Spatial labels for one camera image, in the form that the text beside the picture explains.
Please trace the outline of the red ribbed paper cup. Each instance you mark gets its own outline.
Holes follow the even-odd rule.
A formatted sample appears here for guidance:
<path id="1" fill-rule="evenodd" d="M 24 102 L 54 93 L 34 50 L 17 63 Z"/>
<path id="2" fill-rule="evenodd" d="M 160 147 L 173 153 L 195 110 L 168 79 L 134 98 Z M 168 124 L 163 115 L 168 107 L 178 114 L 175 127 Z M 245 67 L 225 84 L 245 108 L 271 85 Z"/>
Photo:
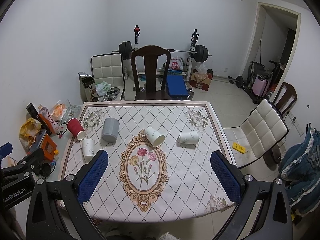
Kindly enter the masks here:
<path id="1" fill-rule="evenodd" d="M 67 129 L 72 133 L 76 139 L 79 141 L 85 139 L 86 131 L 80 124 L 80 121 L 77 118 L 72 118 L 67 122 Z"/>

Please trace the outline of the white paper cup left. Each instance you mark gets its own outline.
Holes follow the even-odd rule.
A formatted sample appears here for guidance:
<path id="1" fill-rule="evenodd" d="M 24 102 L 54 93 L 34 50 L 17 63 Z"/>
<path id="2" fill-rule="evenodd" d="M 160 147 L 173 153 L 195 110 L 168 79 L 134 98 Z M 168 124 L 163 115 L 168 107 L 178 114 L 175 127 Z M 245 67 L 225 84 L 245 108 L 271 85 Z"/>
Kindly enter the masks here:
<path id="1" fill-rule="evenodd" d="M 94 157 L 95 141 L 91 138 L 86 138 L 80 141 L 82 153 L 86 162 L 91 161 Z"/>

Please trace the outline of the white paper cup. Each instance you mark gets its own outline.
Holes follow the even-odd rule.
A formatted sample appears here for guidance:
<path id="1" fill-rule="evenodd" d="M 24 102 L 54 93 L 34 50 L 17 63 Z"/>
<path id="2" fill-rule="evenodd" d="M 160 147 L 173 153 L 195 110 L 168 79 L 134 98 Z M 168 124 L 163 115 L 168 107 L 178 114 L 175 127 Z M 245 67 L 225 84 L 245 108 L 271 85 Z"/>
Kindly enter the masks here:
<path id="1" fill-rule="evenodd" d="M 178 142 L 180 144 L 191 144 L 197 145 L 199 143 L 198 131 L 182 132 L 178 137 Z"/>
<path id="2" fill-rule="evenodd" d="M 152 127 L 148 127 L 144 131 L 144 135 L 153 147 L 159 147 L 165 140 L 165 136 Z"/>
<path id="3" fill-rule="evenodd" d="M 86 138 L 80 141 L 82 153 L 86 162 L 91 161 L 94 157 L 95 141 L 91 138 Z"/>

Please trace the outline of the white paper cup right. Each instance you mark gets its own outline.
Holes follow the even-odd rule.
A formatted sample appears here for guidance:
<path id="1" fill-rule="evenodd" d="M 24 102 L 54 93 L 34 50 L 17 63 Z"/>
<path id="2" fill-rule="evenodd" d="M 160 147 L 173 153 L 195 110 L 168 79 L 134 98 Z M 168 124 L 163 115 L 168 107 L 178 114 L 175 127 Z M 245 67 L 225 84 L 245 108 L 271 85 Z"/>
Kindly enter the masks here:
<path id="1" fill-rule="evenodd" d="M 178 137 L 178 142 L 180 144 L 191 144 L 197 145 L 199 143 L 198 131 L 182 132 Z"/>

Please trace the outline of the grey plastic cup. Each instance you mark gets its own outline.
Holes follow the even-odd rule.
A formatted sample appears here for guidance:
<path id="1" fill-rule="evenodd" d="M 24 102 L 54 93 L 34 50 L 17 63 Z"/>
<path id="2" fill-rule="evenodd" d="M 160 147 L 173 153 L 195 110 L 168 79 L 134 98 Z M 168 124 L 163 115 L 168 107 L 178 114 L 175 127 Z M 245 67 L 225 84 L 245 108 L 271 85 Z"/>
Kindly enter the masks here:
<path id="1" fill-rule="evenodd" d="M 116 142 L 119 132 L 119 125 L 120 123 L 117 119 L 106 118 L 101 133 L 102 139 L 106 142 Z"/>

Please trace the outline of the white paper cup centre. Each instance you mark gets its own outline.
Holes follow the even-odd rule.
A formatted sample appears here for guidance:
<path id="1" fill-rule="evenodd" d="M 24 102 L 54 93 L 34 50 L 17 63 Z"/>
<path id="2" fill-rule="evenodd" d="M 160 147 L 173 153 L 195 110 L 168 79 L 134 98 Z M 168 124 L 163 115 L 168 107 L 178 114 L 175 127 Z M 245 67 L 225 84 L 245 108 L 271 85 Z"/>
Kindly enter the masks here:
<path id="1" fill-rule="evenodd" d="M 144 135 L 153 147 L 159 147 L 165 140 L 165 136 L 152 127 L 148 127 L 144 131 Z"/>

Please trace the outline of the yellow tool on chair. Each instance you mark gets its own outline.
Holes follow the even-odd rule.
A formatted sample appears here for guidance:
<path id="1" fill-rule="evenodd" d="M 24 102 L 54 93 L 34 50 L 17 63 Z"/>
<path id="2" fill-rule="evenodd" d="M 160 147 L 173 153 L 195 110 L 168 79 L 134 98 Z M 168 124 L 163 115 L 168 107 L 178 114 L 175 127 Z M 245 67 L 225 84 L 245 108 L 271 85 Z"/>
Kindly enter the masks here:
<path id="1" fill-rule="evenodd" d="M 246 153 L 246 148 L 244 146 L 239 145 L 238 143 L 234 142 L 232 144 L 232 148 L 242 154 Z"/>

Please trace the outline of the black headphones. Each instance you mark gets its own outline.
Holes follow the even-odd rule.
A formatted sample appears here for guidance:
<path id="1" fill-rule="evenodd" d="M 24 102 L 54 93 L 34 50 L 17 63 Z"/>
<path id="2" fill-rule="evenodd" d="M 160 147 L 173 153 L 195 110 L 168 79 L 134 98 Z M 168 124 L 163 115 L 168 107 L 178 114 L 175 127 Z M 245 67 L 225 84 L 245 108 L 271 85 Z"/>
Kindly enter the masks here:
<path id="1" fill-rule="evenodd" d="M 43 162 L 40 168 L 40 175 L 43 176 L 44 178 L 47 178 L 50 176 L 56 167 L 56 162 Z"/>

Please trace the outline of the orange box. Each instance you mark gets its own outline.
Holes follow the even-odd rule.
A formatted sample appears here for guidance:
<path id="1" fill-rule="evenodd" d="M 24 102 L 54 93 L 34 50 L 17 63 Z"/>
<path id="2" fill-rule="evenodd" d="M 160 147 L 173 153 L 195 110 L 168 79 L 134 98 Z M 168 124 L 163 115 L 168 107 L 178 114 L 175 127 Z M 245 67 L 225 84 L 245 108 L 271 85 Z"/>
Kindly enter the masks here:
<path id="1" fill-rule="evenodd" d="M 44 137 L 41 139 L 40 148 L 44 152 L 44 158 L 48 161 L 53 161 L 56 156 L 57 145 L 46 133 L 44 133 Z"/>

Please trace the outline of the yellow plastic bag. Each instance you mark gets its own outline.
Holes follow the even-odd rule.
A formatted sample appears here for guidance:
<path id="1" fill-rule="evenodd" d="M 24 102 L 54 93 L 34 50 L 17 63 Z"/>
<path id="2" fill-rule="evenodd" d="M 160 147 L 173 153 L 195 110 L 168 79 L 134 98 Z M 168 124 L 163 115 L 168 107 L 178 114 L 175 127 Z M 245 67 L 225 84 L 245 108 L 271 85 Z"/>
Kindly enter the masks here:
<path id="1" fill-rule="evenodd" d="M 21 127 L 19 131 L 19 140 L 22 146 L 29 150 L 33 143 L 38 132 L 41 129 L 41 123 L 39 120 L 29 118 Z"/>

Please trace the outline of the white padded chair right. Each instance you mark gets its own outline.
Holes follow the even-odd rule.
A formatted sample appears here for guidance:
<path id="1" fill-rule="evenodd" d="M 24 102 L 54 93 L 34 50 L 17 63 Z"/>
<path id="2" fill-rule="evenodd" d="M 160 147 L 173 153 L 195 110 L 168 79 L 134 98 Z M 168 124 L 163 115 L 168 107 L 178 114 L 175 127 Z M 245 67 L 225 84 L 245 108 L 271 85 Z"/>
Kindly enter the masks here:
<path id="1" fill-rule="evenodd" d="M 237 143 L 245 148 L 244 153 L 231 149 L 235 165 L 244 168 L 276 146 L 289 129 L 272 103 L 264 99 L 240 126 L 227 127 L 223 131 L 230 146 Z"/>

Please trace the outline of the white padded chair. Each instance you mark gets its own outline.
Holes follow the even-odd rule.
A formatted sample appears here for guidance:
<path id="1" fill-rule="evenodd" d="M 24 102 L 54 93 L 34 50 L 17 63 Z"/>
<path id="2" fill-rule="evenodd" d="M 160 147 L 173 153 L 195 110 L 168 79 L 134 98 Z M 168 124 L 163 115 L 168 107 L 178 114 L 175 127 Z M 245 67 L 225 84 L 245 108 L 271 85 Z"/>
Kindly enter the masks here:
<path id="1" fill-rule="evenodd" d="M 124 100 L 125 92 L 125 78 L 123 58 L 120 53 L 101 54 L 91 57 L 91 71 L 95 84 L 103 81 L 111 85 L 111 87 L 118 87 L 120 93 L 116 100 Z"/>
<path id="2" fill-rule="evenodd" d="M 244 153 L 231 149 L 235 165 L 244 168 L 276 146 L 289 129 L 272 103 L 264 99 L 240 126 L 227 127 L 223 131 L 230 146 L 237 143 L 245 148 Z"/>

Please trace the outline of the floral patterned tablecloth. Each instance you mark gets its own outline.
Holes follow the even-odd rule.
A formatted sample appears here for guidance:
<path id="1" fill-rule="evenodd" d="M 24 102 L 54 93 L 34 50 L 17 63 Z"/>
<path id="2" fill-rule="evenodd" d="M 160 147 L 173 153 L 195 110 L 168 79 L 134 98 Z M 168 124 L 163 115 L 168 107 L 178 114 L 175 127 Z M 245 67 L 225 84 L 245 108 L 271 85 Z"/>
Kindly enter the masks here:
<path id="1" fill-rule="evenodd" d="M 116 142 L 101 133 L 106 118 L 119 121 Z M 233 161 L 226 136 L 205 101 L 116 101 L 85 103 L 79 121 L 94 152 L 105 150 L 108 167 L 85 209 L 93 218 L 131 223 L 158 223 L 201 217 L 233 203 L 210 164 L 212 152 Z M 153 147 L 144 131 L 165 136 Z M 180 144 L 182 132 L 198 131 L 197 145 Z"/>

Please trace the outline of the blue clothes pile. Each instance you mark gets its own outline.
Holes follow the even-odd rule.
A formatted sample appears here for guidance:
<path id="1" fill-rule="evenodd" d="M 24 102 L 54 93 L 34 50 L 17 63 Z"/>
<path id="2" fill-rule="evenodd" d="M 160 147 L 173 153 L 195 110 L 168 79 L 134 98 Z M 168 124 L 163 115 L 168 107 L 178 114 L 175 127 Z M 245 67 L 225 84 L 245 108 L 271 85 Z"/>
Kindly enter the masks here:
<path id="1" fill-rule="evenodd" d="M 285 182 L 291 211 L 304 217 L 319 206 L 319 131 L 308 124 L 304 141 L 289 148 L 279 175 Z"/>

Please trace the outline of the black cylinder speaker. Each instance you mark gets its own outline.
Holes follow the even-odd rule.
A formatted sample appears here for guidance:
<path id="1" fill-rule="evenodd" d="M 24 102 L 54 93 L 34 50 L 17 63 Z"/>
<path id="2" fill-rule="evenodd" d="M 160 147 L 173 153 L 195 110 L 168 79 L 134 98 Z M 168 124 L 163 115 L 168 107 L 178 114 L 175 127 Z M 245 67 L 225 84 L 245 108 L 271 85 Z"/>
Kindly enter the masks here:
<path id="1" fill-rule="evenodd" d="M 33 118 L 38 120 L 41 123 L 41 128 L 46 130 L 46 133 L 48 135 L 52 135 L 51 130 L 49 129 L 49 127 L 47 126 L 47 124 L 42 120 L 42 118 L 40 117 L 38 111 L 36 110 L 36 108 L 34 107 L 34 105 L 32 103 L 29 103 L 26 106 L 26 110 L 29 113 L 29 115 Z"/>

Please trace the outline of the pink drink bottle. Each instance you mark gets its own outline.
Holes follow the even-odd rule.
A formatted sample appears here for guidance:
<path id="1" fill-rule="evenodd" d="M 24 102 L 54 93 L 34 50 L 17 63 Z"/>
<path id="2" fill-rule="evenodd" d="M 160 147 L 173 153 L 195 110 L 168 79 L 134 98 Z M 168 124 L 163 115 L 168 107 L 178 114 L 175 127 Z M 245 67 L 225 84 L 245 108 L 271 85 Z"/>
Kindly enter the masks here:
<path id="1" fill-rule="evenodd" d="M 50 131 L 52 133 L 57 133 L 59 130 L 59 126 L 57 122 L 52 118 L 48 108 L 42 105 L 38 105 L 38 109 L 39 109 L 39 116 L 46 123 Z"/>

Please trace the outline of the silver black carton box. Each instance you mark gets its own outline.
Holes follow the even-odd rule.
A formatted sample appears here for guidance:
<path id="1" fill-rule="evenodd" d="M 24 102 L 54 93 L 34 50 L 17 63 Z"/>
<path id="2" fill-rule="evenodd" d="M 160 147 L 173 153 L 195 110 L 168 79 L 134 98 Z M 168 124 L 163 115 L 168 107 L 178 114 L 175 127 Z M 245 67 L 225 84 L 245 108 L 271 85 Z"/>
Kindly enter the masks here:
<path id="1" fill-rule="evenodd" d="M 84 72 L 78 72 L 80 81 L 80 96 L 84 102 L 97 102 L 98 94 L 95 81 L 92 76 Z"/>

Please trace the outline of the pink suitcase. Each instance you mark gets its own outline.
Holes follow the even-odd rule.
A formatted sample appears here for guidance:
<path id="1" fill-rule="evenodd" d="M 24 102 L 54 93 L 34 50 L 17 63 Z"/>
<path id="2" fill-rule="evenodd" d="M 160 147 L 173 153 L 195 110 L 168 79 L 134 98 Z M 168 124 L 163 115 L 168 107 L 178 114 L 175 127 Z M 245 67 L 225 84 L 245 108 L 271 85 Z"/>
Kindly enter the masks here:
<path id="1" fill-rule="evenodd" d="M 268 85 L 268 80 L 266 80 L 263 76 L 257 75 L 252 86 L 252 91 L 256 96 L 262 97 L 265 95 Z"/>

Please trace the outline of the cardboard box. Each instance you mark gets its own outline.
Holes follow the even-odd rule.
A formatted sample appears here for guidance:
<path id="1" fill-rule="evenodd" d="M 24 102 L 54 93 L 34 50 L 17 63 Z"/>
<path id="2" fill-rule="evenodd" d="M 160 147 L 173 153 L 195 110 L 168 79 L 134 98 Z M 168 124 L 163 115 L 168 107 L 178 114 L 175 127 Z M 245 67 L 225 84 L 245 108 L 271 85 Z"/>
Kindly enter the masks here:
<path id="1" fill-rule="evenodd" d="M 213 74 L 211 72 L 207 72 L 206 74 L 194 72 L 190 78 L 190 85 L 191 87 L 208 91 L 212 78 Z"/>

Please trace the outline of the dark wooden chair right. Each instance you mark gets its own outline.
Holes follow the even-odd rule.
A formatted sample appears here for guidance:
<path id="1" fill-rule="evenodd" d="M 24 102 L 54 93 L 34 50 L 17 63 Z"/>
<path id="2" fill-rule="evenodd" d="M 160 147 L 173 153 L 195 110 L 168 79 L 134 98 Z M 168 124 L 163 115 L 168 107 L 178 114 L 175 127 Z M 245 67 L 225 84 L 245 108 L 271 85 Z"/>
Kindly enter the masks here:
<path id="1" fill-rule="evenodd" d="M 293 85 L 283 82 L 274 97 L 272 104 L 279 114 L 284 117 L 296 101 L 297 93 Z"/>

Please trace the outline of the dark wooden chair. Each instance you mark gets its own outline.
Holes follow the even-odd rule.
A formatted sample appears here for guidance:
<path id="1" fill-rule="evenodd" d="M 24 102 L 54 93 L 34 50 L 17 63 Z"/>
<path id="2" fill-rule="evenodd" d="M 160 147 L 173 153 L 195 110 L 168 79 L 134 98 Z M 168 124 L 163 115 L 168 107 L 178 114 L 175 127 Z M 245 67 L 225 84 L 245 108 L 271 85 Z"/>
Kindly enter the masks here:
<path id="1" fill-rule="evenodd" d="M 163 80 L 160 90 L 156 90 L 156 72 L 158 58 L 162 55 L 167 57 Z M 135 59 L 140 56 L 144 60 L 146 87 L 145 91 L 140 91 L 138 72 L 136 68 Z M 131 54 L 131 67 L 133 72 L 133 78 L 135 82 L 136 96 L 135 100 L 171 100 L 171 97 L 165 91 L 165 85 L 167 83 L 167 75 L 169 70 L 169 64 L 171 60 L 171 53 L 169 50 L 155 45 L 148 45 L 135 50 Z"/>
<path id="2" fill-rule="evenodd" d="M 284 117 L 296 101 L 297 93 L 293 85 L 283 82 L 274 97 L 272 104 L 279 114 Z"/>

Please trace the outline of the blue weight bench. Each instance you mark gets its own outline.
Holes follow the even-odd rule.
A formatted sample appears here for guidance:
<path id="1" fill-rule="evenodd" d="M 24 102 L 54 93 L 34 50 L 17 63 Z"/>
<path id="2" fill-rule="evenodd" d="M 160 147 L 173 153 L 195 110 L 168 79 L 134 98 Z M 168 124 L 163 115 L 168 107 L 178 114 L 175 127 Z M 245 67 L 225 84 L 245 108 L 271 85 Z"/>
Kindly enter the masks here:
<path id="1" fill-rule="evenodd" d="M 186 98 L 188 95 L 183 76 L 168 75 L 167 76 L 167 93 L 171 98 Z"/>

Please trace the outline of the white padded chair back left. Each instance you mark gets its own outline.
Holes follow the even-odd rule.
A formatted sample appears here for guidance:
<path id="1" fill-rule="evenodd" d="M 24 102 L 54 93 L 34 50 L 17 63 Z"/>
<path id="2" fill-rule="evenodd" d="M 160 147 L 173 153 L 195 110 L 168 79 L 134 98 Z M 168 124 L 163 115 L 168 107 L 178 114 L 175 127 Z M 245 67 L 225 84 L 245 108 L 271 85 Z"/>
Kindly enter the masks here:
<path id="1" fill-rule="evenodd" d="M 116 100 L 124 100 L 125 92 L 125 78 L 123 58 L 120 53 L 101 54 L 91 57 L 91 71 L 95 84 L 103 81 L 111 85 L 111 87 L 118 87 L 120 93 Z"/>

